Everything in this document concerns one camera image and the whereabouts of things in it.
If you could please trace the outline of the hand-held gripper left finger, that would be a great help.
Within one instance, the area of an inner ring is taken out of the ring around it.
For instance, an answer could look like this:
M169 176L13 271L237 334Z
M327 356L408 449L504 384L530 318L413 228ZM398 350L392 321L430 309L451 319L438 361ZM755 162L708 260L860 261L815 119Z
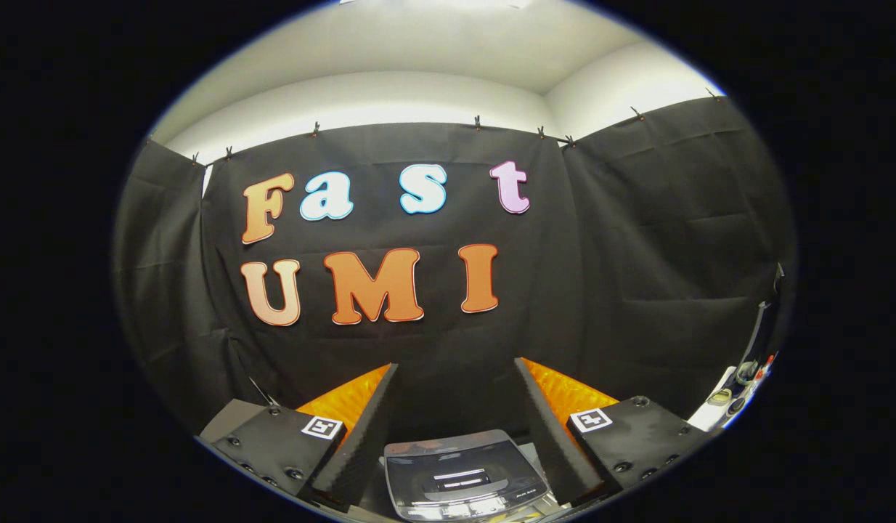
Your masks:
M398 389L389 363L299 408L232 400L206 425L205 446L273 490L349 508L378 467Z

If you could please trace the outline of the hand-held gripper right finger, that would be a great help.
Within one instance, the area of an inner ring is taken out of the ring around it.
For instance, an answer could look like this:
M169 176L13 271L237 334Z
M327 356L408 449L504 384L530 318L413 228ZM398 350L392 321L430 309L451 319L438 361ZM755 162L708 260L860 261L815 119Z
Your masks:
M561 504L578 507L653 482L713 437L644 395L619 401L523 357L513 364L532 443Z

